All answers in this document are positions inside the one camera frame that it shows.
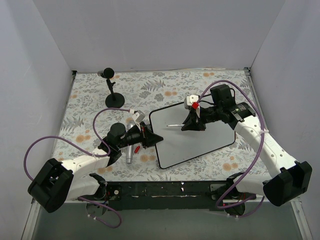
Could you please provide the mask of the red marker cap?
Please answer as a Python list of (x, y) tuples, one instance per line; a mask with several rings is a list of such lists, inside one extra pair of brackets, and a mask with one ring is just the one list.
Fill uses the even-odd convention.
[(136, 148), (135, 148), (135, 150), (134, 150), (134, 153), (136, 154), (136, 153), (138, 153), (139, 152), (139, 150), (140, 150), (140, 146), (137, 146)]

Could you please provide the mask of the red white marker pen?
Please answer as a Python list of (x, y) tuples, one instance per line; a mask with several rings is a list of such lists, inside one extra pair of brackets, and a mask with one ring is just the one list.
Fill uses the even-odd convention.
[(182, 128), (184, 126), (184, 124), (169, 124), (166, 127), (169, 128)]

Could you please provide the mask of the white whiteboard black frame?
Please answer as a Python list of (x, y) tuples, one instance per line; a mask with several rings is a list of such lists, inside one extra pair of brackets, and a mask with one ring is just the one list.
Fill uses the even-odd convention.
[(171, 124), (181, 124), (188, 113), (184, 103), (180, 102), (153, 110), (149, 114), (153, 133), (163, 137), (155, 145), (161, 169), (209, 154), (236, 141), (234, 130), (221, 121), (207, 124), (204, 131), (182, 131), (180, 127), (169, 127)]

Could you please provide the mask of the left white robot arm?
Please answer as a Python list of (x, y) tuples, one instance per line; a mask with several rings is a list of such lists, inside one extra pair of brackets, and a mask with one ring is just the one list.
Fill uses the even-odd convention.
[(126, 129), (122, 123), (114, 123), (92, 153), (65, 161), (55, 158), (47, 160), (27, 192), (48, 213), (59, 209), (66, 200), (79, 197), (104, 200), (107, 181), (96, 170), (114, 164), (121, 157), (123, 148), (137, 144), (149, 148), (161, 141), (163, 137), (153, 133), (151, 126), (144, 122), (130, 129)]

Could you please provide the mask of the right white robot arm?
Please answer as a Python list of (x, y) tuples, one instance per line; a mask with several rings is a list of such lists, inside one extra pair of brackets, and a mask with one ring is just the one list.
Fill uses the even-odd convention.
[(227, 179), (226, 192), (221, 202), (229, 196), (237, 199), (243, 193), (261, 195), (279, 207), (302, 195), (308, 189), (312, 167), (299, 162), (287, 153), (269, 134), (254, 104), (236, 103), (231, 88), (226, 84), (209, 89), (213, 100), (210, 107), (201, 107), (202, 95), (190, 95), (184, 100), (189, 111), (182, 123), (182, 131), (204, 131), (206, 125), (221, 121), (231, 127), (255, 151), (256, 156), (245, 172)]

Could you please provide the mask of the silver microphone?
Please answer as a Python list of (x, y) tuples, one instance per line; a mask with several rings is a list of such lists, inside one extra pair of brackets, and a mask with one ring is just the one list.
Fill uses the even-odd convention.
[[(132, 127), (135, 126), (135, 122), (133, 120), (131, 120), (128, 124), (127, 124), (127, 131), (129, 131)], [(129, 145), (126, 149), (126, 163), (127, 164), (131, 164), (133, 161), (133, 155), (134, 155), (134, 146), (133, 145)]]

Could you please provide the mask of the black microphone stand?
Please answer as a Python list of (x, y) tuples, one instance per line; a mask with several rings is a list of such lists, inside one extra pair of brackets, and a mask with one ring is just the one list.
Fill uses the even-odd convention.
[(124, 96), (118, 92), (114, 92), (113, 86), (115, 82), (111, 82), (111, 80), (107, 78), (106, 83), (110, 94), (105, 99), (105, 105), (108, 108), (121, 108), (125, 104)]

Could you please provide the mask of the floral table mat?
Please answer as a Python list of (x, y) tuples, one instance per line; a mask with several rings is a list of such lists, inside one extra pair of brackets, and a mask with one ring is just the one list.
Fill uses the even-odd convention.
[[(188, 95), (201, 94), (218, 80), (228, 80), (238, 86), (236, 100), (252, 101), (253, 95), (242, 70), (192, 70), (116, 73), (114, 90), (125, 97), (123, 111), (106, 110), (109, 94), (106, 81), (95, 73), (77, 73), (63, 118), (59, 140), (53, 150), (58, 161), (70, 160), (92, 152), (100, 144), (113, 123), (131, 120), (127, 109), (151, 111), (182, 102)], [(132, 164), (122, 156), (115, 164), (98, 169), (107, 181), (206, 181), (224, 180), (245, 171), (255, 157), (253, 149), (237, 135), (230, 146), (185, 163), (161, 169), (155, 148), (140, 149)]]

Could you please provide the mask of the black base bar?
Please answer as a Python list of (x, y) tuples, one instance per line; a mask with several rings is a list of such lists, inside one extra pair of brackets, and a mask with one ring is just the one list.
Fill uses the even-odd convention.
[(210, 210), (228, 189), (226, 180), (118, 181), (106, 186), (104, 200), (117, 210)]

